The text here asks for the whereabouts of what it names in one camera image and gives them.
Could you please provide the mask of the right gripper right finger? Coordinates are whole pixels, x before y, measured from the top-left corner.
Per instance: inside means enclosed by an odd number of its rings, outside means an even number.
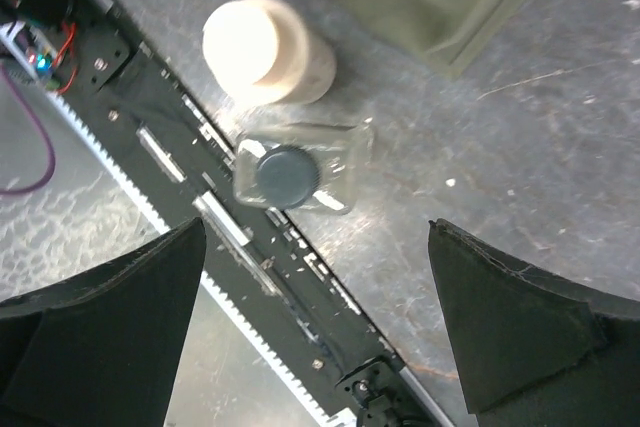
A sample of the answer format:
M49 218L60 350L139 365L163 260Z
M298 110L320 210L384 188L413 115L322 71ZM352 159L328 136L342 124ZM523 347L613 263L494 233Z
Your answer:
M482 426L635 426L639 304L438 219L431 270L466 407Z

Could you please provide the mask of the clear bottle dark label front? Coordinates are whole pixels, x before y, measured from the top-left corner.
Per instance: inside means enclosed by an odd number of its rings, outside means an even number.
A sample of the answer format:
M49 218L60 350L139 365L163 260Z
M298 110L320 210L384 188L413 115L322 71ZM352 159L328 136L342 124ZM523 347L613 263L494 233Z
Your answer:
M367 124L292 123L246 130L236 143L234 196L256 208L345 215L355 206L373 138Z

